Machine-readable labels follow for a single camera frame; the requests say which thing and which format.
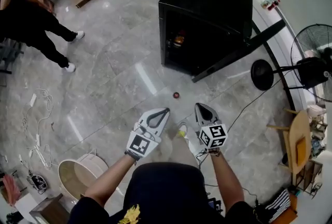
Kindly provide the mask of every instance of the black pants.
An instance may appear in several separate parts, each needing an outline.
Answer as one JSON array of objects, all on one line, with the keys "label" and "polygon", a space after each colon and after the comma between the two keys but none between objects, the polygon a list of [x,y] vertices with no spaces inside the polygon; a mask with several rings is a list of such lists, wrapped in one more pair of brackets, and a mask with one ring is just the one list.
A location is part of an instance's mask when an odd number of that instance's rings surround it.
[{"label": "black pants", "polygon": [[60,67],[64,68],[68,66],[68,59],[61,53],[59,53],[49,37],[47,37],[45,31],[50,31],[65,41],[73,41],[76,37],[76,33],[70,31],[51,14],[44,15],[42,24],[39,24],[38,29],[34,31],[32,37],[28,39],[28,45],[35,47],[42,52],[46,58],[53,62],[56,62]]}]

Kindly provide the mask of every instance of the marble floor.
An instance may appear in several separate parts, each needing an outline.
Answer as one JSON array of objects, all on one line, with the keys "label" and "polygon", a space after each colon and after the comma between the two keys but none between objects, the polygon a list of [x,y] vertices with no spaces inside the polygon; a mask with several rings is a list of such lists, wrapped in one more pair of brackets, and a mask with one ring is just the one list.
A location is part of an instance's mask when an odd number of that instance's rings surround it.
[{"label": "marble floor", "polygon": [[[1,165],[17,168],[22,175],[21,154],[25,164],[42,174],[50,184],[50,194],[59,193],[57,164],[63,159],[77,159],[96,149],[108,165],[123,155],[129,132],[142,112],[156,107],[168,107],[171,116],[164,131],[162,144],[153,153],[159,161],[171,153],[171,139],[176,126],[187,122],[197,129],[193,116],[196,102],[206,103],[229,127],[240,111],[261,94],[250,79],[248,70],[257,59],[272,61],[264,48],[215,72],[197,83],[190,76],[165,68],[160,64],[158,0],[93,0],[76,8],[71,0],[56,4],[59,21],[71,30],[84,30],[86,36],[74,44],[48,33],[58,50],[76,64],[69,74],[47,60],[38,50],[24,48],[7,78],[7,88],[0,94],[0,157]],[[33,147],[37,121],[47,114],[47,100],[40,90],[53,96],[51,116],[39,128],[41,145],[50,148],[53,166],[47,170],[39,158],[29,159],[27,148]],[[180,98],[172,94],[179,92]],[[32,94],[37,94],[28,114],[27,136],[22,118]],[[261,202],[270,198],[290,174],[278,166],[283,155],[280,134],[266,125],[287,125],[291,116],[282,109],[289,107],[282,83],[267,91],[238,118],[229,132],[222,151],[242,186],[257,194]],[[128,183],[132,168],[123,183]],[[209,158],[202,165],[207,184],[216,179]],[[126,184],[119,186],[107,209],[118,211],[123,202]],[[210,196],[219,198],[216,187],[206,187]],[[255,198],[245,191],[250,204]]]}]

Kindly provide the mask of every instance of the striped cloth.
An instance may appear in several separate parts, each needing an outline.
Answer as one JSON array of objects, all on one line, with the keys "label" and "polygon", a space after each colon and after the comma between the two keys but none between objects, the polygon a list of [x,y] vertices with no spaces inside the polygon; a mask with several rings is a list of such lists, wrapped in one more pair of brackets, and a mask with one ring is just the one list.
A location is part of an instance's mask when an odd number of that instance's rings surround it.
[{"label": "striped cloth", "polygon": [[267,214],[270,217],[269,223],[278,218],[287,208],[291,206],[289,193],[284,189],[275,200],[265,207]]}]

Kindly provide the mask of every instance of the electric fan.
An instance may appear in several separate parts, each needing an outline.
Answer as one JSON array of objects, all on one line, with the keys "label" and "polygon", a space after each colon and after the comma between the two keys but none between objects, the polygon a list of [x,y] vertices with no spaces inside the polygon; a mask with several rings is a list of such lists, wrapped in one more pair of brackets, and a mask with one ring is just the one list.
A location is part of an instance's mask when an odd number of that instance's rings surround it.
[{"label": "electric fan", "polygon": [[273,85],[275,73],[294,70],[302,86],[289,89],[316,87],[313,95],[332,102],[332,26],[315,24],[301,30],[294,39],[290,51],[291,66],[273,70],[265,60],[257,60],[251,68],[251,77],[259,90]]}]

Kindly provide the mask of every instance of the white bucket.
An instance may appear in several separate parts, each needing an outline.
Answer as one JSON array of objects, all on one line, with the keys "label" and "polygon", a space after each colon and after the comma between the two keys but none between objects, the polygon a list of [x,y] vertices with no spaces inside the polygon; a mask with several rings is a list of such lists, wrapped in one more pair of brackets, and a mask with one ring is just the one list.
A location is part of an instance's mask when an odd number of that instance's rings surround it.
[{"label": "white bucket", "polygon": [[89,186],[108,169],[107,164],[93,154],[85,154],[78,160],[61,161],[58,174],[63,189],[78,201]]}]

